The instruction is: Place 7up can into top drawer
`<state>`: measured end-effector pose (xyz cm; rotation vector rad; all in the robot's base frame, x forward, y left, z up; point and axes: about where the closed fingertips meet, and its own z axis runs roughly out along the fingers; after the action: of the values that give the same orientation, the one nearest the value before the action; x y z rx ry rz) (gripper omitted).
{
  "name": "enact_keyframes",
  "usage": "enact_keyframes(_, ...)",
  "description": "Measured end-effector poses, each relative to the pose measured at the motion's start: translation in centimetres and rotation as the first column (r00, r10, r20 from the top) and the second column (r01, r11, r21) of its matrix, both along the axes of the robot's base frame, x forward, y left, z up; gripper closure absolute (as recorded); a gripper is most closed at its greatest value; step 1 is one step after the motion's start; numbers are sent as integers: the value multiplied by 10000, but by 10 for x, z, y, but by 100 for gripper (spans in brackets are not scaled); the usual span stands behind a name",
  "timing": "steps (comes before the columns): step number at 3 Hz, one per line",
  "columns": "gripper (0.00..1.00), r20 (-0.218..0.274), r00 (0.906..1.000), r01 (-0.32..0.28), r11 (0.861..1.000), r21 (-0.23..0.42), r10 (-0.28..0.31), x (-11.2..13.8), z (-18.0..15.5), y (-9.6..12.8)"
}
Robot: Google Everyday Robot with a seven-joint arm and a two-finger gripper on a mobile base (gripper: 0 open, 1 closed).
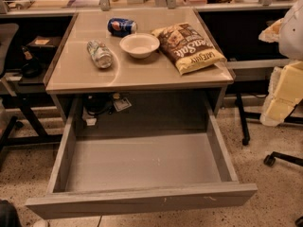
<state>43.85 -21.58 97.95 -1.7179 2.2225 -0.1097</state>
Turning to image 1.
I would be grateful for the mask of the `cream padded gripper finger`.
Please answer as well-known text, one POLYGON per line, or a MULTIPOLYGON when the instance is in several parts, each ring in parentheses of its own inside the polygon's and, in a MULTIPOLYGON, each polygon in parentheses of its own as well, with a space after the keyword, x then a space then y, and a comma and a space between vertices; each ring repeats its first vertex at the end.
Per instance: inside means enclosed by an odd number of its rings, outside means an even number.
POLYGON ((283 68, 275 67, 259 120, 265 126, 275 127, 284 122, 302 100, 303 61, 292 61, 283 68))
POLYGON ((277 43, 279 41, 279 34, 282 22, 282 19, 276 20, 270 26, 264 29, 258 35, 258 38, 266 43, 277 43))

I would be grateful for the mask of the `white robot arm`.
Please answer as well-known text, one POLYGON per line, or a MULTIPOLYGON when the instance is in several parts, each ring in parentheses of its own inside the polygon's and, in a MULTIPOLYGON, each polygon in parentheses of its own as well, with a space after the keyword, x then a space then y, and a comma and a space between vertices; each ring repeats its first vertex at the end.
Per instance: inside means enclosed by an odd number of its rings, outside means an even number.
POLYGON ((303 99, 303 0, 297 0, 258 38, 266 43, 277 42, 279 53, 291 60, 283 68, 274 68, 259 119, 263 125, 275 127, 303 99))

